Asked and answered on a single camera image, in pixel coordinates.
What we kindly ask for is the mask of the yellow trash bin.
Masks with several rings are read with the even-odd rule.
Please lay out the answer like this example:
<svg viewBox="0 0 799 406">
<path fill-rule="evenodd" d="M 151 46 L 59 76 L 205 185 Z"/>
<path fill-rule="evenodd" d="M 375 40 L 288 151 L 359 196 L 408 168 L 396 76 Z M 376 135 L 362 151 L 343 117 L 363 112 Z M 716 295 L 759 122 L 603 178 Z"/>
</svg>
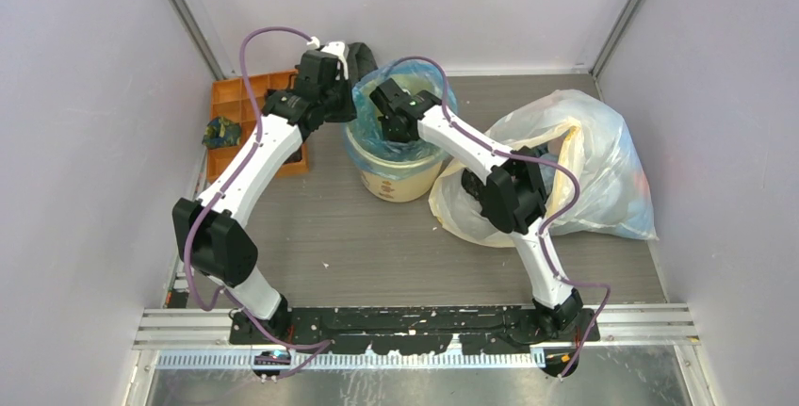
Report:
<svg viewBox="0 0 799 406">
<path fill-rule="evenodd" d="M 448 158 L 446 152 L 432 146 L 432 153 L 419 159 L 386 160 L 369 153 L 348 126 L 344 129 L 344 144 L 364 187 L 391 203 L 408 203 L 428 194 Z"/>
</svg>

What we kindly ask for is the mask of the blue trash bag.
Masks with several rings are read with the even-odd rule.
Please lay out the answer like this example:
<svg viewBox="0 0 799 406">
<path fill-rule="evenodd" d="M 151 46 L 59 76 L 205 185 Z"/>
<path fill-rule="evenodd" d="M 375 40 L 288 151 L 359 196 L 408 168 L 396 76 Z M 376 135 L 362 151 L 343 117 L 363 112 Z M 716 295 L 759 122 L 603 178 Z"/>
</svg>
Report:
<svg viewBox="0 0 799 406">
<path fill-rule="evenodd" d="M 353 87 L 352 99 L 357 117 L 346 126 L 369 153 L 380 158 L 409 161 L 430 155 L 433 151 L 432 146 L 436 145 L 424 140 L 404 143 L 383 139 L 381 124 L 378 121 L 380 112 L 370 100 L 369 94 L 389 78 L 394 79 L 401 88 L 412 94 L 428 90 L 438 97 L 442 95 L 443 80 L 440 72 L 432 64 L 413 59 L 403 61 L 394 68 L 385 65 L 364 76 Z"/>
</svg>

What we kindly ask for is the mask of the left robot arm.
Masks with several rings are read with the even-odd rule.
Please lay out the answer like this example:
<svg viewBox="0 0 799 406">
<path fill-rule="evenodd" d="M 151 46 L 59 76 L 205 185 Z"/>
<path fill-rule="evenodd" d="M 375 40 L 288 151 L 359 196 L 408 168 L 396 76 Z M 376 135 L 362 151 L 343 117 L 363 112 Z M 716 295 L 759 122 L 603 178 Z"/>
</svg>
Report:
<svg viewBox="0 0 799 406">
<path fill-rule="evenodd" d="M 245 231 L 255 203 L 285 161 L 325 122 L 355 117 L 349 47 L 330 42 L 306 51 L 286 89 L 269 89 L 253 133 L 216 182 L 195 200 L 181 199 L 172 219 L 188 274 L 199 272 L 225 288 L 254 316 L 264 342 L 281 342 L 289 329 L 278 312 L 283 296 L 257 267 L 258 249 Z"/>
</svg>

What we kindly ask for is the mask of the blue green bag roll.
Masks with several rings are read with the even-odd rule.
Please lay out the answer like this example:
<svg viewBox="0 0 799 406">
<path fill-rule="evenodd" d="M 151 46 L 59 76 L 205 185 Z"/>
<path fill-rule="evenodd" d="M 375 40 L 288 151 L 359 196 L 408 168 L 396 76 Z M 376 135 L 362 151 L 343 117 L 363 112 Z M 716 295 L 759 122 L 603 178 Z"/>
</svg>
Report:
<svg viewBox="0 0 799 406">
<path fill-rule="evenodd" d="M 242 134 L 242 127 L 238 122 L 218 116 L 206 125 L 202 144 L 208 150 L 235 147 L 239 144 Z"/>
</svg>

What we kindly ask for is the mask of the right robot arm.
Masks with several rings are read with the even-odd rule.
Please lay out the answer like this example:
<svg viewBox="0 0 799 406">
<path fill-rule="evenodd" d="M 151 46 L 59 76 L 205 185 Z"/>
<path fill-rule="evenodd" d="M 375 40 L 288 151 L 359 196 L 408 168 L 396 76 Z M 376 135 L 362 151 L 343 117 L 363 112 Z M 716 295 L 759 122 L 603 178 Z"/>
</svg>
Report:
<svg viewBox="0 0 799 406">
<path fill-rule="evenodd" d="M 411 94 L 387 79 L 369 98 L 388 139 L 432 143 L 476 177 L 481 216 L 510 237 L 528 273 L 539 331 L 550 340 L 564 339 L 575 329 L 582 300 L 563 275 L 546 229 L 546 187 L 531 153 L 513 152 L 476 133 L 429 91 Z"/>
</svg>

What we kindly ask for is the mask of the large clear plastic bag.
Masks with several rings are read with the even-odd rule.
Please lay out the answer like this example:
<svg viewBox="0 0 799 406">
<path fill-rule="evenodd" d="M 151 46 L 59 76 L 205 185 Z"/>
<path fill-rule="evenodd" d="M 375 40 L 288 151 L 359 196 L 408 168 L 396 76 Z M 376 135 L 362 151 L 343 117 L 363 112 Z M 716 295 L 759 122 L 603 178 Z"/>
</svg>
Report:
<svg viewBox="0 0 799 406">
<path fill-rule="evenodd" d="M 624 118 L 601 101 L 575 89 L 556 90 L 499 119 L 485 135 L 514 150 L 540 146 L 544 159 L 578 178 L 579 199 L 549 226 L 551 235 L 658 239 L 649 184 L 631 134 Z M 549 217 L 572 199 L 574 187 L 549 166 L 541 171 Z M 480 215 L 479 202 L 462 187 L 464 172 L 465 165 L 453 159 L 435 180 L 428 199 L 433 216 L 466 242 L 511 248 L 510 237 Z"/>
</svg>

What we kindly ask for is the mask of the grey dotted cloth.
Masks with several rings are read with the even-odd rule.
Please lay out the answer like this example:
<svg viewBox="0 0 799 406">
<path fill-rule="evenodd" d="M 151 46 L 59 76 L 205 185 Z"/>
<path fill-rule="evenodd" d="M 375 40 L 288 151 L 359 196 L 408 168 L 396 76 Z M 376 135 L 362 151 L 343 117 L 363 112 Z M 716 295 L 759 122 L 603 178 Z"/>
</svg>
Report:
<svg viewBox="0 0 799 406">
<path fill-rule="evenodd" d="M 378 69 L 376 58 L 371 48 L 364 42 L 353 42 L 347 45 L 346 56 L 349 80 L 352 84 L 361 81 L 364 76 Z"/>
</svg>

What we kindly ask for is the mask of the orange compartment tray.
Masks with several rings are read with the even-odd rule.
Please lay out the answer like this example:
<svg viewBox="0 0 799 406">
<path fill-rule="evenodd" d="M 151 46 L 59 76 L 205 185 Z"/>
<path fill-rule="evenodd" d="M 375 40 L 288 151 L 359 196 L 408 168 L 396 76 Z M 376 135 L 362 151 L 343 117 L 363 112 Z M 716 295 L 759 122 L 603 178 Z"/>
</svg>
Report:
<svg viewBox="0 0 799 406">
<path fill-rule="evenodd" d="M 286 89 L 293 85 L 295 71 L 258 74 L 250 77 L 256 102 L 259 107 L 265 103 L 269 89 Z M 212 86 L 210 118 L 223 117 L 237 123 L 242 130 L 238 145 L 209 149 L 206 157 L 206 180 L 216 181 L 233 161 L 243 147 L 245 141 L 253 133 L 256 125 L 256 114 L 253 112 L 249 97 L 240 77 L 216 81 Z M 310 171 L 308 148 L 301 148 L 288 158 L 278 170 L 278 178 L 306 174 Z"/>
</svg>

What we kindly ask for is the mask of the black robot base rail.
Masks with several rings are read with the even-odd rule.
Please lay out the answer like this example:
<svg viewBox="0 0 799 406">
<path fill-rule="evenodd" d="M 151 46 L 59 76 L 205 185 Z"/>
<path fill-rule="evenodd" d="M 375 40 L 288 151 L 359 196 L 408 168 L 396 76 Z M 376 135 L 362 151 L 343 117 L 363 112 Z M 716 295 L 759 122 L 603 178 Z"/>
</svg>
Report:
<svg viewBox="0 0 799 406">
<path fill-rule="evenodd" d="M 520 354 L 535 344 L 571 348 L 583 336 L 599 340 L 598 329 L 588 327 L 593 316 L 585 308 L 558 329 L 536 309 L 518 305 L 297 307 L 267 329 L 307 354 L 323 344 L 332 354 L 438 355 L 452 343 L 465 355 Z"/>
</svg>

